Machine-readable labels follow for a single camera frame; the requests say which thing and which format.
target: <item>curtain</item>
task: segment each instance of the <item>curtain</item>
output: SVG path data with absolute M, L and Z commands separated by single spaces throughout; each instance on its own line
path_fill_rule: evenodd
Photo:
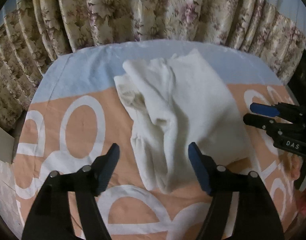
M 260 57 L 286 84 L 306 44 L 300 0 L 9 0 L 1 17 L 5 130 L 28 109 L 52 62 L 81 48 L 151 39 L 212 42 Z

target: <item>curtain fold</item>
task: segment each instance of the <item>curtain fold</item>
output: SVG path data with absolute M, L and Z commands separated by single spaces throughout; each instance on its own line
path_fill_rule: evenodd
M 160 38 L 212 42 L 260 57 L 286 84 L 306 44 L 300 0 L 10 0 L 4 12 L 0 102 L 15 107 L 10 116 L 0 113 L 6 130 L 16 109 L 28 108 L 50 64 L 85 47 Z

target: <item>white cloth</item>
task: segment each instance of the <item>white cloth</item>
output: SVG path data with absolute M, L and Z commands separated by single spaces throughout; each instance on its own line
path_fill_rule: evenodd
M 186 56 L 128 60 L 114 78 L 133 119 L 131 144 L 147 190 L 169 193 L 195 180 L 188 145 L 227 165 L 247 157 L 249 138 L 236 103 L 194 49 Z

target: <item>screw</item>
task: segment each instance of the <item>screw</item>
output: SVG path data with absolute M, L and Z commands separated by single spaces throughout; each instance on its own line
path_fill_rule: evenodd
M 217 169 L 218 171 L 220 171 L 220 172 L 226 171 L 226 168 L 225 168 L 223 165 L 217 166 L 216 169 Z
M 51 171 L 50 174 L 49 174 L 49 176 L 50 176 L 51 178 L 54 178 L 54 177 L 57 176 L 57 175 L 59 175 L 59 172 L 58 172 L 58 171 Z
M 249 174 L 252 178 L 257 178 L 257 176 L 258 176 L 257 172 L 255 172 L 255 171 L 251 171 Z
M 87 172 L 91 170 L 91 166 L 90 165 L 85 165 L 82 167 L 82 171 Z

